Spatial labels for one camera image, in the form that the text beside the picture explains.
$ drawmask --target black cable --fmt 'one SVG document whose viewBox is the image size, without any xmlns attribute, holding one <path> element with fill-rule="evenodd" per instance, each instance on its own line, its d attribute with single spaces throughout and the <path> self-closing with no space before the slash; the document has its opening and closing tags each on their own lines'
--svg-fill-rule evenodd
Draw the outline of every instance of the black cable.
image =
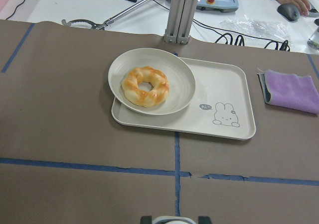
<svg viewBox="0 0 319 224">
<path fill-rule="evenodd" d="M 235 44 L 234 45 L 238 45 L 238 46 L 245 46 L 245 40 L 244 40 L 244 37 L 242 35 L 238 35 L 236 37 L 236 40 L 235 40 Z"/>
<path fill-rule="evenodd" d="M 266 44 L 266 46 L 264 48 L 267 48 L 270 44 L 272 43 L 275 43 L 276 44 L 276 47 L 275 47 L 275 50 L 278 50 L 278 47 L 279 47 L 279 44 L 278 44 L 278 41 L 270 41 Z"/>
<path fill-rule="evenodd" d="M 214 32 L 217 33 L 218 35 L 223 36 L 222 33 L 218 32 L 218 31 L 216 31 L 216 30 L 214 30 L 214 29 L 212 29 L 212 28 L 208 28 L 208 27 L 205 27 L 205 26 L 203 26 L 203 25 L 201 25 L 201 24 L 198 24 L 195 19 L 193 20 L 193 22 L 194 22 L 196 25 L 198 25 L 198 26 L 200 26 L 200 27 L 202 27 L 202 28 L 205 28 L 205 29 L 207 29 L 207 30 L 214 31 Z"/>
<path fill-rule="evenodd" d="M 203 28 L 206 28 L 206 29 L 209 29 L 209 30 L 217 29 L 217 30 L 222 30 L 222 31 L 227 31 L 227 32 L 234 32 L 234 33 L 237 33 L 237 34 L 242 35 L 242 36 L 247 36 L 247 37 L 254 38 L 254 39 L 260 39 L 260 40 L 269 41 L 269 43 L 264 48 L 266 48 L 270 43 L 282 43 L 283 45 L 285 44 L 284 46 L 286 46 L 286 50 L 288 48 L 288 51 L 290 51 L 290 47 L 288 45 L 288 40 L 285 40 L 284 42 L 280 42 L 280 41 L 275 41 L 275 40 L 272 40 L 272 39 L 269 39 L 269 38 L 263 38 L 263 37 L 247 35 L 247 34 L 244 34 L 244 33 L 238 32 L 238 31 L 232 31 L 232 30 L 222 29 L 222 28 L 218 28 L 218 27 L 208 26 L 208 25 L 206 25 L 206 24 L 204 24 L 204 23 L 202 23 L 200 21 L 197 21 L 197 22 L 200 23 Z"/>
<path fill-rule="evenodd" d="M 12 13 L 12 15 L 11 15 L 11 16 L 9 16 L 9 17 L 7 17 L 7 18 L 6 18 L 6 20 L 8 20 L 9 18 L 11 18 L 11 17 L 15 14 L 15 12 L 16 12 L 16 10 L 17 10 L 17 8 L 18 8 L 19 6 L 21 6 L 22 4 L 24 4 L 24 2 L 25 2 L 25 0 L 23 0 L 23 2 L 22 2 L 22 3 L 20 3 L 18 6 L 16 6 L 16 7 L 15 7 L 14 12 Z"/>
<path fill-rule="evenodd" d="M 230 36 L 230 43 L 229 45 L 232 45 L 233 44 L 233 36 L 230 34 L 230 33 L 225 33 L 225 34 L 222 34 L 216 41 L 215 43 L 217 43 L 221 38 L 226 38 L 226 35 L 229 35 Z"/>
<path fill-rule="evenodd" d="M 289 48 L 289 46 L 288 46 L 288 40 L 285 40 L 285 41 L 283 42 L 283 44 L 281 45 L 281 47 L 279 48 L 279 50 L 281 50 L 281 51 L 287 51 L 287 48 L 288 48 L 288 51 L 290 51 L 290 48 Z"/>
</svg>

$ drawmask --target computer mouse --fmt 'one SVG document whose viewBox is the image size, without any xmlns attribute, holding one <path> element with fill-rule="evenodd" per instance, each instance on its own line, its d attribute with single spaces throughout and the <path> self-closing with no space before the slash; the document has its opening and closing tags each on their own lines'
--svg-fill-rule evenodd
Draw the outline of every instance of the computer mouse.
<svg viewBox="0 0 319 224">
<path fill-rule="evenodd" d="M 289 21 L 296 21 L 300 17 L 298 8 L 292 3 L 281 4 L 277 8 L 277 12 Z"/>
</svg>

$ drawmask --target purple towel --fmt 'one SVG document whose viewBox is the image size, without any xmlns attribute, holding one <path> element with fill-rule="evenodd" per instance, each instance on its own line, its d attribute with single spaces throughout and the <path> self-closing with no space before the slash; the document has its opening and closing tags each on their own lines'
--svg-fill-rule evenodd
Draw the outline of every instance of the purple towel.
<svg viewBox="0 0 319 224">
<path fill-rule="evenodd" d="M 265 103 L 319 114 L 319 94 L 311 76 L 267 70 L 258 74 Z"/>
</svg>

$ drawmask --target donut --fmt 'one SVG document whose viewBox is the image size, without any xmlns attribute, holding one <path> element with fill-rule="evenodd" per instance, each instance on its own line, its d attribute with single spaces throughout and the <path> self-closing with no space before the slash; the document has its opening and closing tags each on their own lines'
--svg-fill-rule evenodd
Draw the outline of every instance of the donut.
<svg viewBox="0 0 319 224">
<path fill-rule="evenodd" d="M 142 82 L 152 85 L 150 91 L 139 88 Z M 169 94 L 169 82 L 166 75 L 150 66 L 132 69 L 122 81 L 125 97 L 135 105 L 152 107 L 164 102 Z"/>
</svg>

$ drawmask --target blue tape line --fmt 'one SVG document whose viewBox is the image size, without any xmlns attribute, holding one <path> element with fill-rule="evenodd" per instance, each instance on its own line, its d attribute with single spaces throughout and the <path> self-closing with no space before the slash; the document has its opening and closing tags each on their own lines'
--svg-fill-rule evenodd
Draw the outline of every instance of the blue tape line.
<svg viewBox="0 0 319 224">
<path fill-rule="evenodd" d="M 312 65 L 312 67 L 313 67 L 313 69 L 315 71 L 315 74 L 317 75 L 317 78 L 319 79 L 319 71 L 318 71 L 318 69 L 317 69 L 317 67 L 316 67 L 311 55 L 307 54 L 307 57 L 308 57 L 308 60 L 309 60 L 310 64 Z"/>
<path fill-rule="evenodd" d="M 180 149 L 179 149 L 179 132 L 175 132 L 175 216 L 180 217 Z"/>
<path fill-rule="evenodd" d="M 28 37 L 28 35 L 30 34 L 32 28 L 34 27 L 35 23 L 31 23 L 31 25 L 29 26 L 28 30 L 26 31 L 26 33 L 24 34 L 22 40 L 20 41 L 20 43 L 18 44 L 18 46 L 16 47 L 16 49 L 14 50 L 14 52 L 12 53 L 12 55 L 10 56 L 9 60 L 6 62 L 6 64 L 4 65 L 4 67 L 2 68 L 1 72 L 5 73 L 7 71 L 7 69 L 9 68 L 10 64 L 12 63 L 12 61 L 14 60 L 15 56 L 18 54 L 20 48 L 22 47 L 23 43 L 25 42 L 26 38 Z"/>
<path fill-rule="evenodd" d="M 62 163 L 62 162 L 49 162 L 49 161 L 36 161 L 25 159 L 13 159 L 13 158 L 0 158 L 0 163 L 4 164 L 16 164 L 16 165 L 28 165 L 28 166 L 41 166 L 51 168 L 69 168 L 69 169 L 83 169 L 93 171 L 106 171 L 106 172 L 119 172 L 119 173 L 134 173 L 134 174 L 149 174 L 149 175 L 161 175 L 161 176 L 175 176 L 175 171 L 166 171 L 158 169 L 147 168 L 120 168 L 115 166 L 104 165 L 91 165 L 91 164 L 79 164 L 79 163 Z M 181 172 L 183 177 L 189 177 L 188 172 Z"/>
<path fill-rule="evenodd" d="M 258 183 L 278 183 L 278 184 L 319 186 L 319 181 L 301 180 L 301 179 L 243 177 L 243 176 L 240 176 L 240 175 L 223 175 L 223 174 L 207 174 L 207 175 L 202 176 L 201 178 L 207 178 L 207 179 L 212 178 L 212 179 L 217 179 L 217 180 L 258 182 Z"/>
</svg>

